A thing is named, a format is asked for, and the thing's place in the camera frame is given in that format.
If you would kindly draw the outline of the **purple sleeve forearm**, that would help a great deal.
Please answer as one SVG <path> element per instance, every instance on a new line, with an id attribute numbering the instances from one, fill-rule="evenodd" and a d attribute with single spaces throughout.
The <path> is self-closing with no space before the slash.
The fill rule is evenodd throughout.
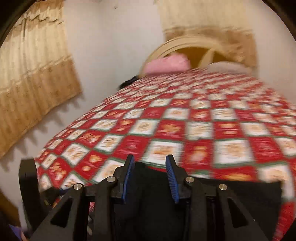
<path id="1" fill-rule="evenodd" d="M 17 237 L 18 240 L 22 241 L 22 230 L 18 226 L 9 225 L 9 228 L 12 230 L 13 234 Z"/>

